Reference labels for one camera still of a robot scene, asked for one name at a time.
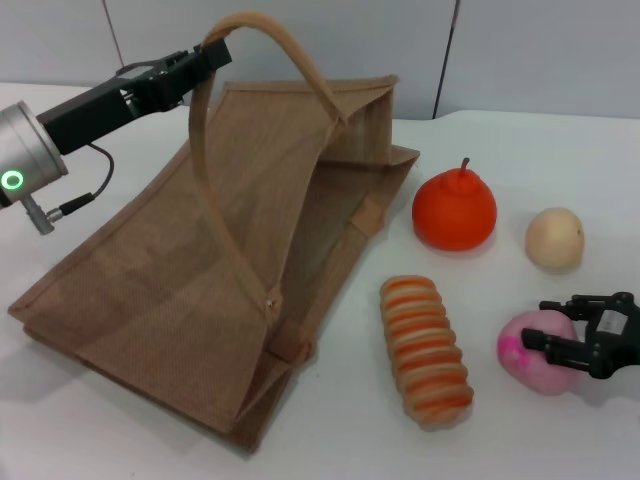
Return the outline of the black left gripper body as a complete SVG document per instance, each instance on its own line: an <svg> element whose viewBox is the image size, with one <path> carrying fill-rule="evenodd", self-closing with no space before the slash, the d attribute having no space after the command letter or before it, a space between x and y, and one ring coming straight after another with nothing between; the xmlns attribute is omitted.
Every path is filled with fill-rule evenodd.
<svg viewBox="0 0 640 480"><path fill-rule="evenodd" d="M169 61L127 65L114 77L37 116L63 155L152 113L164 111Z"/></svg>

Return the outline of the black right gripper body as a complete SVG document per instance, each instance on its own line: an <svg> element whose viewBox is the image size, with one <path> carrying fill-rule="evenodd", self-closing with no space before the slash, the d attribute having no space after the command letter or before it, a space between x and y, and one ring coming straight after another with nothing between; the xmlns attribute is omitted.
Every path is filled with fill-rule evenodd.
<svg viewBox="0 0 640 480"><path fill-rule="evenodd" d="M633 294L586 295L585 343L591 377L608 379L639 365L639 306Z"/></svg>

